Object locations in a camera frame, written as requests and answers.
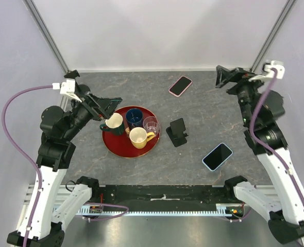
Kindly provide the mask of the black round-base phone holder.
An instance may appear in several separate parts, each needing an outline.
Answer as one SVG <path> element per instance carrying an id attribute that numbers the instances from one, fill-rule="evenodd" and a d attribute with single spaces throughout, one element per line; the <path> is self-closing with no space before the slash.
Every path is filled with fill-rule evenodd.
<path id="1" fill-rule="evenodd" d="M 80 77 L 80 74 L 79 74 L 79 72 L 77 70 L 73 70 L 73 71 L 67 72 L 64 75 L 65 79 L 76 79 L 77 77 Z"/>

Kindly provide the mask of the black folding phone stand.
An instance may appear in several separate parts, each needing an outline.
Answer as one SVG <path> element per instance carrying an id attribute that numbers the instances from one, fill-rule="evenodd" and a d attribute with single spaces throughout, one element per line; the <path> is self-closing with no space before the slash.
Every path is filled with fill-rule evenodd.
<path id="1" fill-rule="evenodd" d="M 174 147 L 179 147 L 187 143 L 186 137 L 188 137 L 188 135 L 185 131 L 186 127 L 183 118 L 170 122 L 170 126 L 166 128 L 166 132 Z"/>

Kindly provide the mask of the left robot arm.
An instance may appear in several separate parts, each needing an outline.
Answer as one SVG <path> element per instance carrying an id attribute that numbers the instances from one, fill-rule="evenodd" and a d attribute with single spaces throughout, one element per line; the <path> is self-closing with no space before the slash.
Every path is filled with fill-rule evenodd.
<path id="1" fill-rule="evenodd" d="M 8 106 L 24 93 L 21 91 L 7 101 L 2 112 L 2 125 L 10 142 L 33 165 L 36 179 L 25 218 L 18 230 L 9 233 L 7 243 L 14 246 L 61 246 L 66 228 L 79 209 L 100 197 L 98 180 L 82 176 L 65 201 L 53 210 L 60 184 L 76 148 L 71 141 L 90 120 L 109 119 L 122 98 L 99 98 L 90 92 L 88 86 L 75 85 L 72 93 L 77 98 L 70 111 L 65 112 L 53 105 L 41 114 L 41 145 L 37 160 L 33 161 L 15 143 L 5 123 Z"/>

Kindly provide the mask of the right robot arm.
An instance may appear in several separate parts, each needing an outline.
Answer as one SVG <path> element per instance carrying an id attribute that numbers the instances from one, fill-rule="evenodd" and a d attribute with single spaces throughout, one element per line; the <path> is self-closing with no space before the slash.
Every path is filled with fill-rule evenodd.
<path id="1" fill-rule="evenodd" d="M 300 240 L 304 246 L 304 187 L 291 160 L 288 143 L 277 125 L 285 114 L 283 97 L 272 90 L 283 78 L 285 69 L 279 61 L 265 63 L 262 74 L 241 67 L 216 67 L 215 86 L 238 98 L 245 140 L 268 173 L 278 200 L 274 201 L 256 189 L 244 177 L 225 182 L 224 199 L 240 200 L 256 211 L 268 224 L 274 238 L 281 244 Z"/>

